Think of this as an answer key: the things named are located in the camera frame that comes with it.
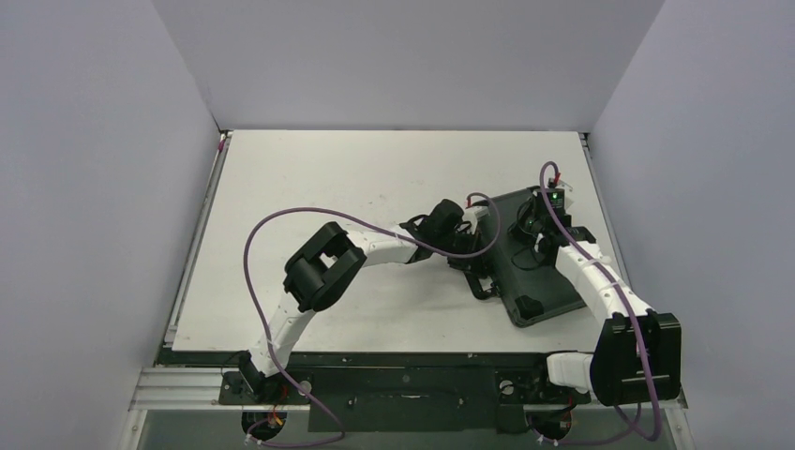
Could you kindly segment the black poker set case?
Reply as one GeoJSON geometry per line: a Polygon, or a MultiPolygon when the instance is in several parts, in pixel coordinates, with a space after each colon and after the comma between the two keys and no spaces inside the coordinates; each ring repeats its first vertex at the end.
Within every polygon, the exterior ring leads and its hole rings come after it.
{"type": "Polygon", "coordinates": [[[526,187],[493,199],[489,216],[478,221],[484,236],[496,242],[483,254],[486,273],[463,272],[472,295],[481,301],[499,298],[511,323],[519,328],[585,306],[572,283],[555,268],[558,250],[567,245],[557,226],[551,239],[536,246],[509,239],[508,228],[528,198],[542,200],[540,187],[526,187]]]}

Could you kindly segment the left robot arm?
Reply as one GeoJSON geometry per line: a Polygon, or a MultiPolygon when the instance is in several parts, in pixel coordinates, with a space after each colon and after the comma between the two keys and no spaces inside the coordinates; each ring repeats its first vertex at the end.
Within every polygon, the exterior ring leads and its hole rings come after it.
{"type": "Polygon", "coordinates": [[[269,221],[311,207],[277,211],[255,225],[244,247],[244,279],[251,300],[262,322],[263,332],[254,345],[241,355],[238,368],[243,390],[255,402],[273,400],[279,390],[279,376],[286,367],[295,344],[319,312],[338,302],[359,272],[381,264],[412,264],[440,254],[450,262],[467,262],[486,255],[500,238],[480,244],[478,216],[444,199],[428,214],[411,217],[386,229],[363,219],[328,208],[315,208],[332,220],[323,224],[303,246],[285,262],[283,294],[271,314],[266,314],[254,288],[249,256],[258,231],[269,221]]]}

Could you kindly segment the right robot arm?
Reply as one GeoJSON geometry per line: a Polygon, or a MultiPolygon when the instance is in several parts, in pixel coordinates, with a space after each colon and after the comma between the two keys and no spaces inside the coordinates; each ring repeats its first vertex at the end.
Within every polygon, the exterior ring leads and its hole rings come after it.
{"type": "Polygon", "coordinates": [[[529,375],[531,392],[552,400],[565,387],[619,406],[676,398],[681,391],[682,329],[634,294],[611,267],[593,234],[573,226],[559,187],[531,187],[510,236],[528,254],[530,270],[556,275],[600,324],[592,352],[554,352],[529,375]]]}

